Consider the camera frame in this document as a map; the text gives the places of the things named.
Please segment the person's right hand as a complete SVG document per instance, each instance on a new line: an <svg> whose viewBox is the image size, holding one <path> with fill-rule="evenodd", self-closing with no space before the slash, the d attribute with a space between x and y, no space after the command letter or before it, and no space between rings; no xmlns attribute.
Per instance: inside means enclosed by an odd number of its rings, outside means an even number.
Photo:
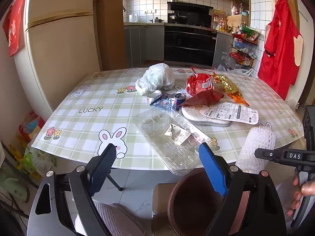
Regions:
<svg viewBox="0 0 315 236"><path fill-rule="evenodd" d="M297 191L294 192L293 194L294 201L292 202L290 208L286 212L286 215L288 217L292 216L294 211L300 207L302 197L308 197L315 194L314 185L315 185L314 180L307 181Z"/></svg>

